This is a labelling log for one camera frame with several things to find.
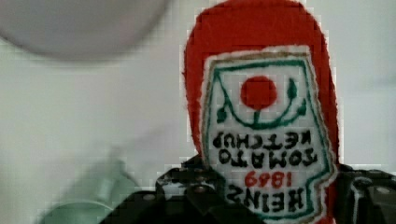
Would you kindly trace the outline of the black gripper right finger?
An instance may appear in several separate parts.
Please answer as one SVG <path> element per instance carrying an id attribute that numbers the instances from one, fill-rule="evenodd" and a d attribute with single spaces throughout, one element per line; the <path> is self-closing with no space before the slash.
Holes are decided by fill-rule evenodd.
<path id="1" fill-rule="evenodd" d="M 342 164 L 336 178 L 336 224 L 396 224 L 395 176 Z"/>

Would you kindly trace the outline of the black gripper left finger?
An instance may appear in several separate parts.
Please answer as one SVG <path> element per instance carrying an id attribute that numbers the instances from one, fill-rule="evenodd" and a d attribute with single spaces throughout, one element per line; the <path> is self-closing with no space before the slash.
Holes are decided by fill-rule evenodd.
<path id="1" fill-rule="evenodd" d="M 240 203 L 228 203 L 225 180 L 195 156 L 161 175 L 154 190 L 129 195 L 100 224 L 263 224 Z"/>

